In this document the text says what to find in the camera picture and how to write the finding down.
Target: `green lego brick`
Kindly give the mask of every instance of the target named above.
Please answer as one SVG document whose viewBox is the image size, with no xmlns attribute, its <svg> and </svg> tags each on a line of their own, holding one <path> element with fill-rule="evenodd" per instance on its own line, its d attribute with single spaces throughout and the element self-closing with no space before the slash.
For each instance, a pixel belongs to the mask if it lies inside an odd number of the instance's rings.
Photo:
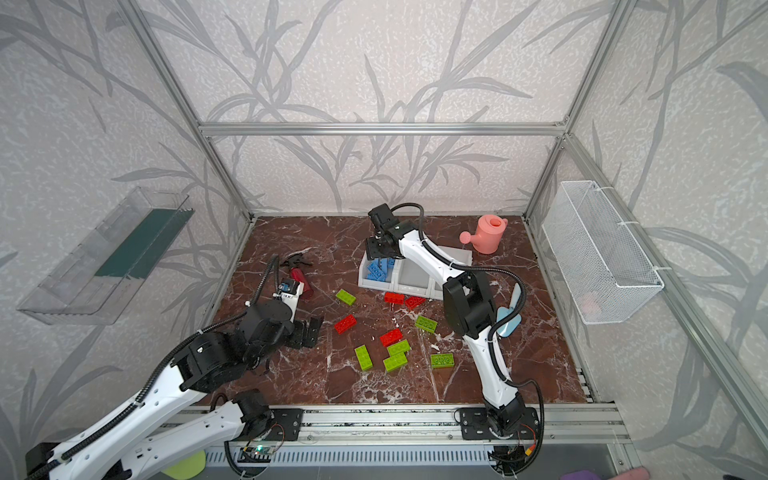
<svg viewBox="0 0 768 480">
<path fill-rule="evenodd" d="M 336 298 L 349 306 L 352 306 L 352 304 L 355 303 L 355 300 L 357 300 L 354 295 L 344 289 L 339 290 L 339 292 L 336 294 Z"/>
<path fill-rule="evenodd" d="M 405 353 L 409 351 L 411 346 L 408 344 L 408 340 L 403 340 L 402 342 L 397 342 L 394 345 L 386 347 L 386 349 L 389 351 L 389 356 L 395 356 L 398 353 Z"/>
<path fill-rule="evenodd" d="M 396 370 L 406 363 L 408 363 L 408 359 L 405 353 L 398 353 L 397 355 L 390 356 L 388 359 L 384 359 L 384 367 L 387 372 Z"/>
<path fill-rule="evenodd" d="M 453 353 L 436 353 L 432 356 L 432 368 L 443 369 L 453 366 Z"/>
<path fill-rule="evenodd" d="M 365 345 L 361 345 L 355 349 L 357 355 L 357 361 L 360 362 L 360 368 L 365 372 L 367 369 L 373 368 L 373 362 L 371 362 L 371 356 L 368 354 L 368 349 Z"/>
<path fill-rule="evenodd" d="M 425 316 L 419 315 L 419 318 L 416 319 L 416 326 L 427 332 L 434 333 L 435 328 L 437 328 L 437 322 L 433 319 L 428 319 Z"/>
</svg>

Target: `wall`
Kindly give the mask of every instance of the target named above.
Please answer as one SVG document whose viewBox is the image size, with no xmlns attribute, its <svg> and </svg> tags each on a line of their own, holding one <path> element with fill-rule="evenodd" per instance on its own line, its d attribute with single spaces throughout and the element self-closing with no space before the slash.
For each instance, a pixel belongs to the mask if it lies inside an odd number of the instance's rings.
<svg viewBox="0 0 768 480">
<path fill-rule="evenodd" d="M 245 218 L 112 2 L 0 2 L 0 478 L 135 393 L 197 329 Z M 114 325 L 15 307 L 135 186 L 196 210 Z"/>
<path fill-rule="evenodd" d="M 768 2 L 635 8 L 576 135 L 744 368 L 768 392 Z M 581 175 L 564 158 L 557 181 Z M 532 219 L 545 265 L 559 276 Z M 654 478 L 768 478 L 768 459 L 661 297 L 585 327 L 556 281 L 601 399 Z"/>
<path fill-rule="evenodd" d="M 204 121 L 553 122 L 614 0 L 140 3 Z M 232 137 L 218 148 L 264 214 L 384 200 L 520 213 L 553 143 Z"/>
</svg>

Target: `marble surface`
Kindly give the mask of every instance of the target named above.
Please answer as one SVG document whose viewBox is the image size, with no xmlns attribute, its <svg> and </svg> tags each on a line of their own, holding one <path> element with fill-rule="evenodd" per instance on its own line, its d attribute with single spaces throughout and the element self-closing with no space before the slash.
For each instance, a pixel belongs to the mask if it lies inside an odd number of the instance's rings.
<svg viewBox="0 0 768 480">
<path fill-rule="evenodd" d="M 502 351 L 513 379 L 538 381 L 545 402 L 585 402 L 574 363 L 546 290 L 520 217 L 508 217 L 509 226 L 496 253 L 472 252 L 473 264 L 503 266 L 516 272 L 529 291 L 522 324 L 507 339 Z M 438 245 L 458 247 L 463 230 L 474 232 L 477 217 L 428 217 L 425 232 Z M 300 300 L 296 319 L 324 316 L 314 349 L 281 348 L 264 366 L 223 386 L 230 398 L 237 392 L 258 388 L 272 405 L 327 403 L 477 403 L 482 387 L 469 349 L 452 332 L 442 312 L 442 302 L 428 300 L 415 310 L 393 309 L 384 292 L 357 286 L 358 267 L 365 254 L 364 240 L 372 229 L 367 217 L 264 217 L 257 220 L 240 264 L 222 300 L 216 321 L 237 313 L 255 292 L 266 262 L 273 253 L 281 257 L 308 249 L 314 262 L 304 273 L 315 290 Z M 281 269 L 283 276 L 288 269 Z M 497 305 L 508 305 L 511 287 L 505 278 L 491 277 Z M 265 293 L 271 294 L 272 280 Z M 352 307 L 335 295 L 344 289 L 357 297 Z M 333 324 L 349 314 L 357 325 L 340 335 Z M 416 329 L 417 315 L 438 322 L 435 334 Z M 400 328 L 412 347 L 408 365 L 391 373 L 384 369 L 389 356 L 379 337 Z M 360 370 L 354 349 L 367 345 L 373 368 Z M 455 366 L 432 369 L 432 353 L 453 353 Z M 527 402 L 535 402 L 533 388 L 523 388 Z"/>
</svg>

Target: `pink object in basket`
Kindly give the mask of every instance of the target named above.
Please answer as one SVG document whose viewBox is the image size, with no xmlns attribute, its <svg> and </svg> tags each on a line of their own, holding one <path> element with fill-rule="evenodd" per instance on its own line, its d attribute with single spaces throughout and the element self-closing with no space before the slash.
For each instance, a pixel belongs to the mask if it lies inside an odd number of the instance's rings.
<svg viewBox="0 0 768 480">
<path fill-rule="evenodd" d="M 462 232 L 458 239 L 464 245 L 472 242 L 472 246 L 480 253 L 494 253 L 498 249 L 498 243 L 502 240 L 502 234 L 507 228 L 507 223 L 505 218 L 483 215 L 478 220 L 478 229 L 474 235 L 469 232 Z"/>
</svg>

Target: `wire basket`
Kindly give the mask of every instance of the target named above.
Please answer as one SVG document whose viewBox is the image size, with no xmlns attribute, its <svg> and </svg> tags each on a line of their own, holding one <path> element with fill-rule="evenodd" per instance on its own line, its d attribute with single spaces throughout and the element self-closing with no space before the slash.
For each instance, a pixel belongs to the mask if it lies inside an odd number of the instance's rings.
<svg viewBox="0 0 768 480">
<path fill-rule="evenodd" d="M 586 324 L 619 323 L 664 288 L 664 282 L 591 180 L 560 183 L 542 228 Z"/>
</svg>

